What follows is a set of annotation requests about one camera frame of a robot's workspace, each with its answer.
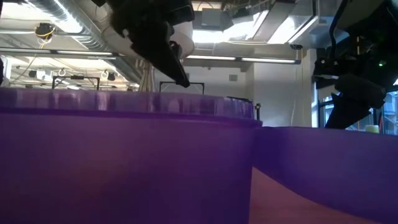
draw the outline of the ceiling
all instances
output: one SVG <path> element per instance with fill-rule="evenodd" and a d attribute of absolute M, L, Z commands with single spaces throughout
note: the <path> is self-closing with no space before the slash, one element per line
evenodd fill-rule
<path fill-rule="evenodd" d="M 272 0 L 273 4 L 279 2 L 280 0 Z M 246 7 L 249 2 L 254 4 L 254 1 L 247 0 L 236 0 L 236 1 L 211 1 L 209 2 L 213 7 L 224 7 L 233 11 L 234 9 Z M 291 10 L 290 14 L 286 14 L 285 17 L 282 16 L 280 23 L 283 23 L 288 16 L 307 16 L 309 3 L 312 0 L 300 0 Z M 109 27 L 109 12 L 111 11 L 109 6 L 105 5 L 103 7 L 97 7 L 91 0 L 79 0 L 75 3 L 81 8 L 81 10 L 87 15 L 95 26 L 95 29 L 106 30 Z M 193 1 L 193 7 L 195 6 L 202 10 L 203 8 L 210 7 L 209 4 L 203 2 Z M 0 47 L 12 47 L 12 48 L 30 48 L 37 49 L 40 47 L 42 40 L 34 34 L 35 27 L 41 22 L 52 23 L 48 14 L 43 14 L 27 7 L 27 5 L 18 5 L 6 3 L 4 4 L 2 18 L 0 20 Z M 298 29 L 301 25 L 296 24 L 294 29 Z M 18 30 L 19 33 L 15 34 L 10 32 L 10 30 Z M 261 33 L 266 33 L 266 27 L 260 27 L 259 31 Z M 85 46 L 81 45 L 76 39 L 70 35 L 65 35 L 65 33 L 59 32 L 54 35 L 51 42 L 44 46 L 44 49 L 52 50 L 88 50 Z M 256 39 L 244 40 L 239 42 L 216 42 L 216 43 L 195 43 L 195 51 L 193 55 L 214 55 L 214 56 L 227 56 L 227 57 L 266 57 L 266 58 L 281 58 L 281 59 L 299 59 L 297 52 L 292 50 L 289 45 L 286 44 L 268 44 L 266 40 Z M 34 57 L 32 55 L 20 55 L 13 56 L 15 59 L 16 67 L 20 65 L 28 66 Z M 139 67 L 138 61 L 134 59 L 126 59 L 133 67 Z M 236 67 L 245 71 L 250 66 L 249 62 L 220 62 L 214 60 L 198 60 L 198 59 L 185 59 L 183 61 L 184 66 L 201 66 L 201 67 Z M 92 73 L 92 75 L 101 76 L 102 70 L 114 70 L 117 74 L 115 83 L 123 83 L 122 89 L 126 88 L 128 82 L 123 78 L 125 74 L 118 68 L 113 67 L 107 62 L 97 62 L 97 60 L 89 60 L 85 58 L 37 58 L 32 63 L 32 68 L 44 68 L 50 70 L 60 70 L 62 68 L 70 70 L 72 73 L 85 73 L 85 70 L 97 71 Z M 12 70 L 11 80 L 15 77 L 21 75 L 21 71 L 17 69 Z M 27 82 L 29 77 L 21 77 L 18 81 L 23 80 Z"/>

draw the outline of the black bracket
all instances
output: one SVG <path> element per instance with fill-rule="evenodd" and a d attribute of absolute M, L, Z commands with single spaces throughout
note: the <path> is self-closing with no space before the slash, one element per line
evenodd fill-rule
<path fill-rule="evenodd" d="M 63 79 L 70 78 L 71 80 L 84 80 L 86 78 L 89 79 L 89 80 L 94 79 L 94 80 L 97 80 L 97 86 L 96 86 L 97 91 L 100 90 L 100 78 L 98 78 L 98 77 L 84 77 L 84 76 L 79 76 L 79 75 L 53 76 L 52 77 L 52 89 L 55 89 L 55 87 L 58 86 L 58 85 L 55 85 L 56 84 L 55 80 L 58 79 L 58 78 L 63 78 Z"/>
<path fill-rule="evenodd" d="M 256 110 L 256 119 L 259 121 L 260 120 L 260 109 L 261 109 L 261 104 L 257 103 L 254 106 L 254 109 Z"/>

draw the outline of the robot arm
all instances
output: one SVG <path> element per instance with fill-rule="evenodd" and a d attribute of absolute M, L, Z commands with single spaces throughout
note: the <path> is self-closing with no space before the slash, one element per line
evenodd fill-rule
<path fill-rule="evenodd" d="M 188 87 L 187 75 L 180 63 L 181 46 L 170 41 L 174 25 L 194 20 L 190 0 L 93 0 L 102 6 L 108 3 L 113 14 L 111 25 L 115 31 L 131 40 L 131 48 L 155 68 Z"/>

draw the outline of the purple bin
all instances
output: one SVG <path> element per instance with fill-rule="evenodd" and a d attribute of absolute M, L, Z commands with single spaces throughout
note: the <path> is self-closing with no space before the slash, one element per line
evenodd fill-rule
<path fill-rule="evenodd" d="M 0 223 L 245 224 L 251 103 L 0 89 Z"/>

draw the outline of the ceiling fixture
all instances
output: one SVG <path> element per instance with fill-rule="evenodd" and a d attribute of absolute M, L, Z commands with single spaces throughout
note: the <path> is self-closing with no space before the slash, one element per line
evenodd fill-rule
<path fill-rule="evenodd" d="M 90 52 L 90 51 L 73 51 L 73 50 L 59 50 L 59 54 L 70 54 L 70 55 L 102 55 L 112 56 L 111 52 Z"/>
<path fill-rule="evenodd" d="M 114 76 L 114 72 L 109 72 L 108 73 L 108 80 L 109 81 L 115 81 L 116 77 Z"/>
<path fill-rule="evenodd" d="M 36 70 L 30 70 L 28 76 L 31 78 L 36 78 L 36 74 L 37 74 Z"/>
<path fill-rule="evenodd" d="M 57 27 L 61 28 L 64 32 L 69 32 L 69 33 L 79 33 L 83 31 L 83 27 L 80 25 L 80 23 L 69 13 L 69 11 L 65 8 L 65 6 L 60 3 L 59 0 L 53 0 L 54 3 L 57 5 L 57 8 L 62 9 L 62 16 L 63 19 L 58 19 L 57 17 L 47 14 L 49 16 L 49 19 L 57 25 Z M 37 9 L 38 11 L 41 11 L 43 14 L 42 10 L 40 10 L 38 7 L 36 7 L 35 4 L 30 2 L 29 0 L 25 0 L 27 4 L 29 4 L 32 8 Z"/>
<path fill-rule="evenodd" d="M 275 58 L 242 58 L 243 62 L 260 62 L 260 63 L 297 63 L 296 60 L 275 59 Z"/>
<path fill-rule="evenodd" d="M 203 59 L 203 60 L 235 60 L 235 57 L 202 56 L 202 55 L 190 55 L 187 58 Z"/>
<path fill-rule="evenodd" d="M 285 63 L 285 64 L 299 64 L 299 60 L 276 59 L 276 58 L 241 58 L 241 57 L 222 57 L 222 56 L 204 56 L 204 55 L 190 55 L 188 59 L 200 60 L 224 60 L 235 62 L 258 62 L 258 63 Z"/>
<path fill-rule="evenodd" d="M 310 22 L 304 23 L 305 25 L 303 24 L 296 27 L 297 24 L 294 19 L 292 17 L 288 17 L 268 40 L 268 44 L 291 44 L 301 37 L 304 32 L 311 28 L 311 26 L 317 21 L 318 16 L 315 16 L 310 20 Z"/>
<path fill-rule="evenodd" d="M 272 37 L 267 41 L 268 44 L 284 44 L 295 33 L 295 22 L 290 16 L 278 27 Z"/>
<path fill-rule="evenodd" d="M 51 54 L 50 50 L 42 49 L 16 49 L 10 47 L 0 47 L 0 52 L 12 52 L 12 53 L 31 53 L 31 54 Z"/>
<path fill-rule="evenodd" d="M 303 27 L 303 29 L 300 29 L 289 41 L 288 43 L 292 44 L 295 42 L 301 35 L 304 34 L 305 31 L 307 31 L 314 23 L 319 21 L 319 17 L 315 16 L 307 25 Z"/>
<path fill-rule="evenodd" d="M 58 71 L 59 76 L 64 76 L 66 73 L 67 72 L 64 70 L 64 68 Z"/>
<path fill-rule="evenodd" d="M 262 11 L 262 12 L 258 12 L 257 14 L 255 14 L 253 16 L 255 22 L 254 22 L 253 28 L 247 34 L 246 40 L 252 39 L 254 37 L 254 35 L 257 34 L 257 32 L 260 29 L 261 24 L 266 19 L 267 15 L 268 15 L 268 12 L 269 12 L 268 10 L 265 10 L 265 11 Z"/>
<path fill-rule="evenodd" d="M 109 72 L 107 70 L 101 72 L 101 78 L 107 79 L 108 77 L 109 77 Z"/>

